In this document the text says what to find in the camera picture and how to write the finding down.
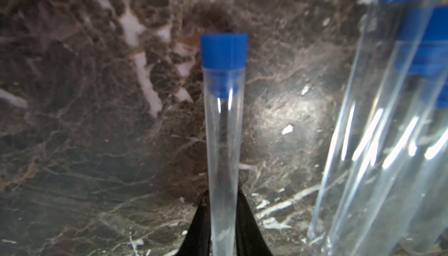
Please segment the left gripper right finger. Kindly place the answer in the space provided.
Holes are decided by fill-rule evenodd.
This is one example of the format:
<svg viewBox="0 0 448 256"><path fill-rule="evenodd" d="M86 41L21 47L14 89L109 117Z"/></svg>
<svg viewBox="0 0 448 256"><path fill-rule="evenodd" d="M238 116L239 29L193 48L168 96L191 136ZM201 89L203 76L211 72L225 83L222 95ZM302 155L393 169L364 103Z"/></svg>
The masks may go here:
<svg viewBox="0 0 448 256"><path fill-rule="evenodd" d="M264 241L246 196L238 188L236 253L238 256L273 256Z"/></svg>

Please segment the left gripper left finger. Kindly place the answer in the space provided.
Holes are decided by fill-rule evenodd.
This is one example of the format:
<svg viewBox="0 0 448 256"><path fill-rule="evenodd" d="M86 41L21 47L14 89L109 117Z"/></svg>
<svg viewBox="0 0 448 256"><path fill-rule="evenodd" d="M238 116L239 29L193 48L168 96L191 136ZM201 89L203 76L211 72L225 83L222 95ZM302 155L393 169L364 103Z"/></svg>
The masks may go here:
<svg viewBox="0 0 448 256"><path fill-rule="evenodd" d="M199 200L194 218L176 256L209 256L210 247L210 194L206 190Z"/></svg>

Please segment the test tube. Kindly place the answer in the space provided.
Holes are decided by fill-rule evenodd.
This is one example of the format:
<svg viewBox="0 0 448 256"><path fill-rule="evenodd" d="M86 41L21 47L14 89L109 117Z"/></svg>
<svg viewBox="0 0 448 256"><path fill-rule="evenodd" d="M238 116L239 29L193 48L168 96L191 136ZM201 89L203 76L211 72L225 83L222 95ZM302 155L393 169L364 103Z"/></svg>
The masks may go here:
<svg viewBox="0 0 448 256"><path fill-rule="evenodd" d="M436 238L432 193L448 178L448 8L403 18L376 99L378 130L352 192L350 256L388 256Z"/></svg>
<svg viewBox="0 0 448 256"><path fill-rule="evenodd" d="M232 256L245 69L204 69L203 74L212 254Z"/></svg>
<svg viewBox="0 0 448 256"><path fill-rule="evenodd" d="M356 178L362 168L362 157L368 153L369 141L378 130L376 99L385 81L403 18L417 8L448 7L448 0L362 2L367 12L306 238L306 247L313 256L350 256L347 247L352 225L349 217L352 192L360 188ZM396 256L400 250L408 256L440 252L442 237L448 233L448 179L432 193L432 204L444 207L442 215L437 215L435 210L430 212L431 227L436 230L435 240L397 244L388 256Z"/></svg>

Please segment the blue stopper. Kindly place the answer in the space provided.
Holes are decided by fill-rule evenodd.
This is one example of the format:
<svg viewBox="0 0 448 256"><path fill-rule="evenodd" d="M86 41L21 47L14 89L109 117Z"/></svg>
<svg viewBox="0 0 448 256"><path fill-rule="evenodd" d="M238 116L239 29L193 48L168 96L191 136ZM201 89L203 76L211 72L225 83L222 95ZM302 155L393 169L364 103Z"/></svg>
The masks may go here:
<svg viewBox="0 0 448 256"><path fill-rule="evenodd" d="M201 67L206 89L216 98L229 98L240 89L245 74L246 33L203 34L200 37Z"/></svg>

